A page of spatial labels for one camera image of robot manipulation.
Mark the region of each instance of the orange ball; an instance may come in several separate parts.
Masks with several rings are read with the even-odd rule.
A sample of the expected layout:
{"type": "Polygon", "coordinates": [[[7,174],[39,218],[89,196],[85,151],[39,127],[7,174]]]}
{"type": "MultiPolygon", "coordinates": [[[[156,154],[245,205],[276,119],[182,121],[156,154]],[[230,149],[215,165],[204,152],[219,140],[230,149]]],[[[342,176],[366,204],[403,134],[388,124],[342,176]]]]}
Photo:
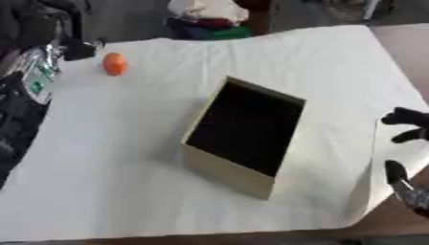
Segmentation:
{"type": "Polygon", "coordinates": [[[120,54],[110,53],[104,57],[102,66],[110,76],[119,76],[126,71],[128,63],[120,54]]]}

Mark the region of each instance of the white paper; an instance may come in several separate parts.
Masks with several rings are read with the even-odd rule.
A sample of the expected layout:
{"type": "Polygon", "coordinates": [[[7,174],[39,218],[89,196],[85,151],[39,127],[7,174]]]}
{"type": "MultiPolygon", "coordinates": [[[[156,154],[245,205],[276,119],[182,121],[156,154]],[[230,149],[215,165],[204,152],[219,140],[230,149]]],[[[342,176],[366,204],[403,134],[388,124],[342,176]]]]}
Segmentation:
{"type": "Polygon", "coordinates": [[[341,228],[391,192],[386,158],[425,167],[425,142],[390,143],[400,126],[377,130],[370,164],[374,122],[395,106],[429,110],[366,27],[109,52],[126,57],[126,74],[107,76],[102,54],[62,64],[46,121],[0,192],[0,240],[341,228]],[[307,100],[269,201],[182,165],[180,138],[225,76],[307,100]]]}

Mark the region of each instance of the cardboard box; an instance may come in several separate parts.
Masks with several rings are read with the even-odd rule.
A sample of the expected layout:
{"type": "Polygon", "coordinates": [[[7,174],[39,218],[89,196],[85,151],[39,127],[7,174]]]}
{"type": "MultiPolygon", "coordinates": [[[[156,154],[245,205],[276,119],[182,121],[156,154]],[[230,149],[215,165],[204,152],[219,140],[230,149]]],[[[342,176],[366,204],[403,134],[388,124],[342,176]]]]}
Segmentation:
{"type": "Polygon", "coordinates": [[[185,163],[268,199],[305,101],[226,78],[182,139],[185,163]]]}

